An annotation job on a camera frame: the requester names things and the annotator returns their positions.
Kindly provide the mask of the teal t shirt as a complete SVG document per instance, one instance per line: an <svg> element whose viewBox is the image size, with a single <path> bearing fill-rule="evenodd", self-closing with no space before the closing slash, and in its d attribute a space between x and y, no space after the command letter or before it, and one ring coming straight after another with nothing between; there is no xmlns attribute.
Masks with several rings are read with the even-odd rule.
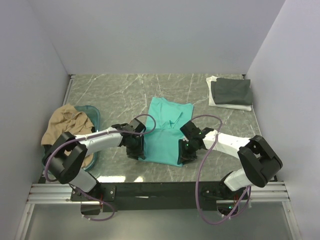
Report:
<svg viewBox="0 0 320 240"><path fill-rule="evenodd" d="M139 161L182 167L178 163L179 140L184 135L180 128L191 120L194 106L191 103L180 104L163 97L153 97L149 105L146 130L153 131L144 135L144 159Z"/></svg>

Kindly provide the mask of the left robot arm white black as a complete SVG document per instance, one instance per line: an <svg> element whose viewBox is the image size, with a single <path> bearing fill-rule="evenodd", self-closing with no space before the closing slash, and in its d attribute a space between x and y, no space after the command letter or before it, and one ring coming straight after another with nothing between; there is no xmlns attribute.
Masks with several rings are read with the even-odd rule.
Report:
<svg viewBox="0 0 320 240"><path fill-rule="evenodd" d="M94 201L100 195L100 188L98 180L82 169L85 158L107 148L124 146L128 158L143 159L145 130L145 125L134 118L130 123L114 124L87 135L64 132L46 151L42 164L59 183L81 189L88 201Z"/></svg>

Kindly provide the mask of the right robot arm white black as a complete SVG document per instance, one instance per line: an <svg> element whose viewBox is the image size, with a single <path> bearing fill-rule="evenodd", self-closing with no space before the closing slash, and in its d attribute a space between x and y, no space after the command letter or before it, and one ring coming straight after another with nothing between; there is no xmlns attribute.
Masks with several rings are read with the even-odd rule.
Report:
<svg viewBox="0 0 320 240"><path fill-rule="evenodd" d="M218 199L230 200L247 186L260 188L273 179L283 163L268 142L260 135L252 138L219 133L213 128L198 128L192 121L184 124L184 135L178 141L178 163L188 164L197 158L198 150L209 150L237 158L242 168L228 173L208 193Z"/></svg>

